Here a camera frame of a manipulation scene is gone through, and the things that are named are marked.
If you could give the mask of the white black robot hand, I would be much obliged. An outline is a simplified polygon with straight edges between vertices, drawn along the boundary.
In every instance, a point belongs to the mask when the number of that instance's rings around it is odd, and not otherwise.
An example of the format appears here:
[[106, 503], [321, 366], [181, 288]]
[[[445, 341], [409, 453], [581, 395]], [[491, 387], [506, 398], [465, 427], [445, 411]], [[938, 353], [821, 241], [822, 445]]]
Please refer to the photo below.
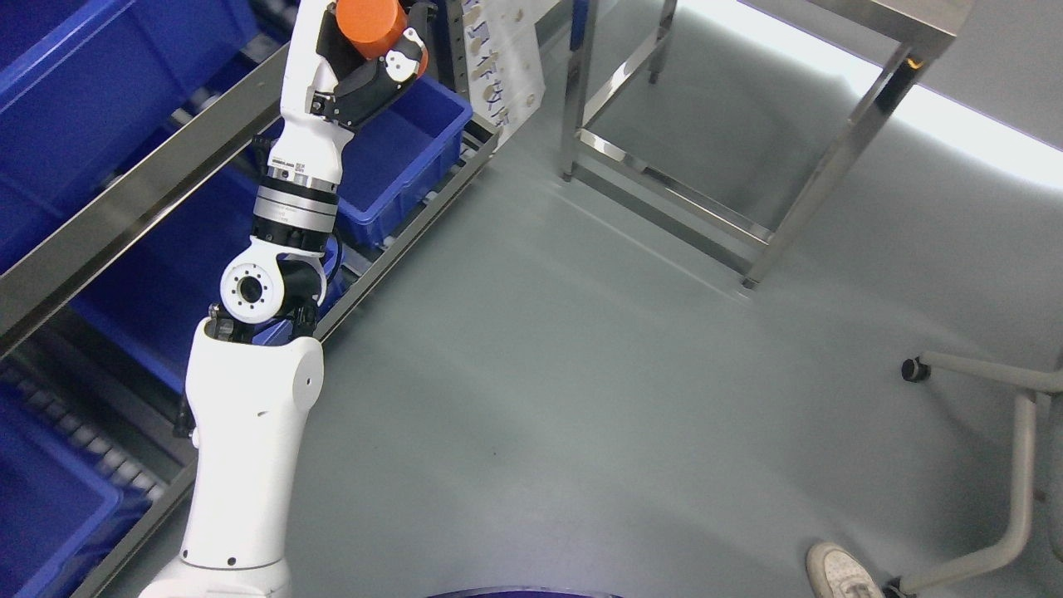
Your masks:
[[364, 59], [336, 22], [336, 3], [302, 1], [297, 8], [282, 75], [282, 132], [265, 184], [334, 192], [345, 144], [420, 79], [395, 81], [379, 61]]

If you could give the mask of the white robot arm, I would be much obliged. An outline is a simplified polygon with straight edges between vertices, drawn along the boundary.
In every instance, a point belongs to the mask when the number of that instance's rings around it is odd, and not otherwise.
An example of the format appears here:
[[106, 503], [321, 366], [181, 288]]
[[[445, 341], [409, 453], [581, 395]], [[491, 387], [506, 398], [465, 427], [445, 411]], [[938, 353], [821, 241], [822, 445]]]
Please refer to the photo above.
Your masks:
[[198, 462], [178, 556], [144, 597], [289, 597], [297, 455], [324, 382], [321, 249], [256, 235], [225, 266], [223, 309], [196, 328], [184, 390]]

